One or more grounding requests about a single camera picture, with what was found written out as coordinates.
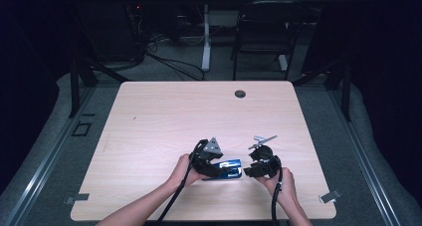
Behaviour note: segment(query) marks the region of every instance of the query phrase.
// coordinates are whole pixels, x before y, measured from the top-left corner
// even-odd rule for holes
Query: light wood surface
[[[246,96],[235,97],[242,90]],[[224,155],[252,163],[254,135],[295,175],[299,200],[310,218],[335,216],[318,197],[328,193],[295,90],[289,82],[124,83],[105,124],[77,201],[74,220],[101,220],[150,192],[170,175],[179,156],[215,136]],[[159,217],[165,202],[149,220]],[[287,216],[278,206],[277,216]],[[254,178],[197,181],[183,189],[164,220],[270,220],[271,196]]]

